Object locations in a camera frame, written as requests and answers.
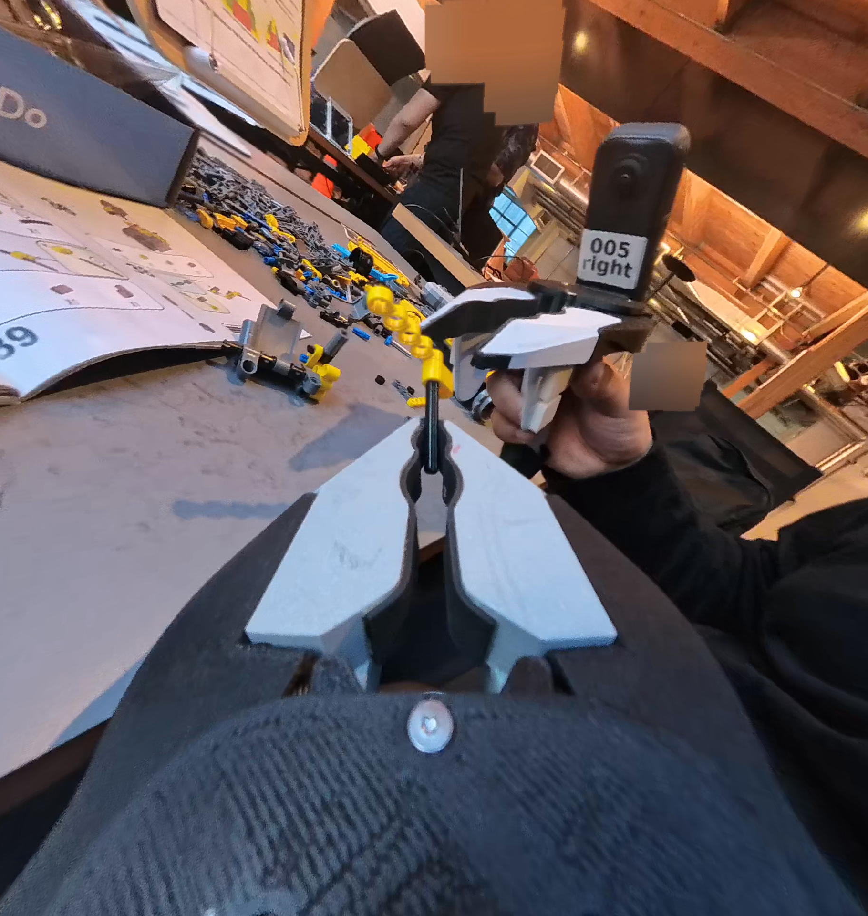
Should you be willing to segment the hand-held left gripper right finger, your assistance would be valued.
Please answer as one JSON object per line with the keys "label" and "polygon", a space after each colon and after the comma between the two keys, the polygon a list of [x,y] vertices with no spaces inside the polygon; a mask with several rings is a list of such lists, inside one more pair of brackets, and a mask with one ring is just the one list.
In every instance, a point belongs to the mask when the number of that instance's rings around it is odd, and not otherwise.
{"label": "hand-held left gripper right finger", "polygon": [[460,429],[441,432],[451,636],[501,691],[522,658],[618,634],[548,500]]}

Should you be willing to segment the background wooden table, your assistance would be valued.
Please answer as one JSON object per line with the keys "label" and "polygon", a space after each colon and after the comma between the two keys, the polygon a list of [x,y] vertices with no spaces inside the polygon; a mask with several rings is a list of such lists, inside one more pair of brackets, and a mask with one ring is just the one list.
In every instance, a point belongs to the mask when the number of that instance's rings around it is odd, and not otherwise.
{"label": "background wooden table", "polygon": [[421,246],[424,256],[431,263],[431,269],[438,271],[440,282],[451,291],[485,282],[481,273],[474,270],[458,251],[406,208],[393,191],[358,166],[336,144],[311,129],[308,144],[300,148],[299,152],[307,154],[313,150],[318,153],[317,170],[332,180],[349,197],[359,200],[358,209],[354,213],[361,218],[366,216],[365,223],[373,228],[378,228],[384,217],[393,216]]}

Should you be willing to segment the person's right forearm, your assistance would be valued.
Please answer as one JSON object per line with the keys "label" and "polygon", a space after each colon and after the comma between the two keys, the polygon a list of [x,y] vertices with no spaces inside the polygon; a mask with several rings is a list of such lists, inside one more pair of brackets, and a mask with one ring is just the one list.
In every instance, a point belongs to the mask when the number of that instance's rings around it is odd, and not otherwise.
{"label": "person's right forearm", "polygon": [[[549,491],[563,499],[645,573],[692,622],[730,632],[743,641],[765,621],[785,638],[825,643],[829,600],[804,597],[780,583],[829,541],[829,508],[786,526],[776,541],[748,541],[712,526],[692,507],[655,444],[619,471],[572,480],[547,469]],[[809,541],[807,547],[794,540]]]}

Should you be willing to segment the open instruction booklet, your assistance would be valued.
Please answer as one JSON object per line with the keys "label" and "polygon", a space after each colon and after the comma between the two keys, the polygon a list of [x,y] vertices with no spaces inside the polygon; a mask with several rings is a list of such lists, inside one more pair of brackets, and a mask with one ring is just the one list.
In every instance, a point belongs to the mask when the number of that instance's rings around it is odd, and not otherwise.
{"label": "open instruction booklet", "polygon": [[0,406],[129,354],[220,352],[280,299],[165,211],[0,161]]}

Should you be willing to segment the black axle with yellow connector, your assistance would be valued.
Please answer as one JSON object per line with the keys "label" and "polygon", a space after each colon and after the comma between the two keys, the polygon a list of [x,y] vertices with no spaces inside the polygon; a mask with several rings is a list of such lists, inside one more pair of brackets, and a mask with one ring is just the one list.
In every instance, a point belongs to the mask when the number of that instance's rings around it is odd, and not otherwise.
{"label": "black axle with yellow connector", "polygon": [[454,396],[453,375],[439,349],[422,359],[421,383],[424,385],[424,418],[418,448],[425,473],[435,475],[440,473],[440,402]]}

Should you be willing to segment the grey desk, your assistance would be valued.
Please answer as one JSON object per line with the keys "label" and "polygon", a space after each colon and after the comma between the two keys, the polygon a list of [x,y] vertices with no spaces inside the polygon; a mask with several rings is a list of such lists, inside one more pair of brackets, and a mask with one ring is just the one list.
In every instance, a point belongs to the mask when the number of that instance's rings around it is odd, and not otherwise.
{"label": "grey desk", "polygon": [[[165,212],[295,304],[298,354],[337,332],[255,255]],[[0,406],[0,780],[108,717],[213,573],[414,414],[416,360],[349,331],[333,362],[320,403],[240,380],[222,350],[155,350]]]}

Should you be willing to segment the person's right hand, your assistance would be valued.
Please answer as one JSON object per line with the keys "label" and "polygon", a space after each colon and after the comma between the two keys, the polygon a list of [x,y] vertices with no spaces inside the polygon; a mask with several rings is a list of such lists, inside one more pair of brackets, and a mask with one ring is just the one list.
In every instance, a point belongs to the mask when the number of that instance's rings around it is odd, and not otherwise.
{"label": "person's right hand", "polygon": [[539,433],[522,427],[520,371],[492,373],[486,389],[493,401],[496,437],[543,468],[572,480],[619,471],[641,460],[653,445],[646,411],[629,408],[629,383],[607,361],[573,372],[554,418]]}

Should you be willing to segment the grey and yellow brick assembly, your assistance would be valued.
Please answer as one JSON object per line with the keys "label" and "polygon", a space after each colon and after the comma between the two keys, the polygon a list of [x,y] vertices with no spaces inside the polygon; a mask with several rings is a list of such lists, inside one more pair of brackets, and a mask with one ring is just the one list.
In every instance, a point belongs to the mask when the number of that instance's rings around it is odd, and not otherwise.
{"label": "grey and yellow brick assembly", "polygon": [[224,344],[223,352],[240,380],[280,380],[295,395],[320,403],[341,376],[333,360],[348,337],[340,330],[325,346],[310,344],[305,354],[298,354],[303,331],[293,305],[263,305],[255,320],[243,322],[238,340]]}

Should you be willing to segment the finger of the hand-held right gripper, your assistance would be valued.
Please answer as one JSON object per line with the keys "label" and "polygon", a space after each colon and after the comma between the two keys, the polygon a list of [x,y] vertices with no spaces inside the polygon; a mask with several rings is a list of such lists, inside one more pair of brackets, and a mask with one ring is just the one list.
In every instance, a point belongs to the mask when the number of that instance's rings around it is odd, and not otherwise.
{"label": "finger of the hand-held right gripper", "polygon": [[526,288],[484,284],[468,288],[428,316],[421,333],[435,341],[490,334],[510,320],[530,319],[543,312],[537,296]]}
{"label": "finger of the hand-held right gripper", "polygon": [[600,334],[622,321],[619,316],[576,307],[511,319],[474,353],[474,366],[527,370],[585,364]]}

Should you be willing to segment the grey cardboard box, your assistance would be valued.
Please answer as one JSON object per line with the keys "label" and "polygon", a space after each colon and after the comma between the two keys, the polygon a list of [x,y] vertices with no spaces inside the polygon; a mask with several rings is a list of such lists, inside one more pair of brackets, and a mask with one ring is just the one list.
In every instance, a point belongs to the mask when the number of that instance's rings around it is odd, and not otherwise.
{"label": "grey cardboard box", "polygon": [[198,131],[0,26],[0,162],[160,209]]}

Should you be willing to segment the pile of small building bricks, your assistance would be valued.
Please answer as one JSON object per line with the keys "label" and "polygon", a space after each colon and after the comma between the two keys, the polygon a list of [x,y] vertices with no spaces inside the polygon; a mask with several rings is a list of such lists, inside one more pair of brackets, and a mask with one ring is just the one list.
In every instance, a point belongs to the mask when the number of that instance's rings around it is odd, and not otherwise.
{"label": "pile of small building bricks", "polygon": [[420,321],[453,299],[440,284],[420,275],[410,279],[361,235],[347,231],[344,245],[329,242],[316,223],[277,200],[265,185],[202,150],[191,160],[175,208],[235,249],[255,255],[292,297],[341,328],[359,323],[376,336],[389,336],[382,319],[365,307],[369,285],[406,299]]}

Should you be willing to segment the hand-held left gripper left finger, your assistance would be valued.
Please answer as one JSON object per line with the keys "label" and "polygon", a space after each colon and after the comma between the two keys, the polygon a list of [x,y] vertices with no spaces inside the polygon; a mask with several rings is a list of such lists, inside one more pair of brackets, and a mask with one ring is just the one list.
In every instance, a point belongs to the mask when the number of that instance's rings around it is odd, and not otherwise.
{"label": "hand-held left gripper left finger", "polygon": [[419,422],[406,422],[313,494],[245,626],[255,645],[377,673],[416,571]]}

